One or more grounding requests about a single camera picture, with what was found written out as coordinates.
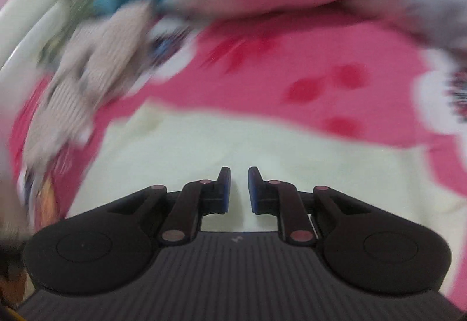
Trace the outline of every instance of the gray fabric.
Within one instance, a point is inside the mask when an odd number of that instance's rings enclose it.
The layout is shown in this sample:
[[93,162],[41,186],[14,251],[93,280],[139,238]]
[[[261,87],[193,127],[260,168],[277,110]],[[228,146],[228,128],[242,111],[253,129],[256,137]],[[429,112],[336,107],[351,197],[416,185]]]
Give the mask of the gray fabric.
[[467,0],[406,0],[407,16],[426,39],[467,64]]

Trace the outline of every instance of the black plastic base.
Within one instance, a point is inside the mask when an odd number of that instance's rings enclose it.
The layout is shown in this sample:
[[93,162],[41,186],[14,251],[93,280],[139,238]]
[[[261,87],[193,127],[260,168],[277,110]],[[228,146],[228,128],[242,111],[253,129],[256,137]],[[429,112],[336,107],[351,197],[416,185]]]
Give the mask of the black plastic base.
[[32,321],[454,321],[435,291],[377,296],[350,287],[313,249],[277,233],[198,233],[162,249],[131,284],[93,297],[39,290],[19,313]]

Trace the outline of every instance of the ribbed black surface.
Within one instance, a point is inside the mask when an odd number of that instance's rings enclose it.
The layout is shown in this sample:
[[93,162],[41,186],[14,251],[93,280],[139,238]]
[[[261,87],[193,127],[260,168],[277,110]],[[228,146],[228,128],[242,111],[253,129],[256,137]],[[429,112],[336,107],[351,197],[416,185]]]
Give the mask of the ribbed black surface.
[[328,272],[312,249],[277,233],[199,233],[166,248],[139,279],[90,298],[38,291],[27,321],[453,321],[460,311],[435,292],[379,298]]

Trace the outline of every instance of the circular cover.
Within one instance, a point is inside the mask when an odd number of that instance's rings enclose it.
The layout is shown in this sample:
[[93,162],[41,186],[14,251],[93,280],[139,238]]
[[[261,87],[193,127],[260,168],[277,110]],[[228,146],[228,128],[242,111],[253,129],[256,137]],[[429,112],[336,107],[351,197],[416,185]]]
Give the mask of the circular cover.
[[451,253],[436,233],[399,217],[342,218],[326,237],[324,258],[342,279],[379,294],[438,289]]
[[149,237],[131,217],[77,216],[38,232],[24,263],[34,284],[61,294],[114,290],[138,276],[152,256]]

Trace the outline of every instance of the bed sheet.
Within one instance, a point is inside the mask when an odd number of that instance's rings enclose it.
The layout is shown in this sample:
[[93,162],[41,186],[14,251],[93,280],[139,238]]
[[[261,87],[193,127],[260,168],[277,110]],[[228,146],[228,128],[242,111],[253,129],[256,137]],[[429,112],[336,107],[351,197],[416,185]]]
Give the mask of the bed sheet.
[[[442,51],[333,7],[214,23],[139,91],[102,107],[86,148],[68,146],[57,157],[59,213],[151,184],[179,189],[183,172],[199,179],[224,163],[235,168],[239,203],[247,204],[246,168],[258,165],[268,179],[301,190],[334,186],[440,233],[453,255],[443,292],[467,309],[466,126],[449,108],[455,69]],[[16,177],[45,85],[15,124]],[[148,102],[170,111],[142,108]],[[271,227],[247,207],[234,216],[242,222],[226,227]],[[221,224],[207,219],[205,227]]]

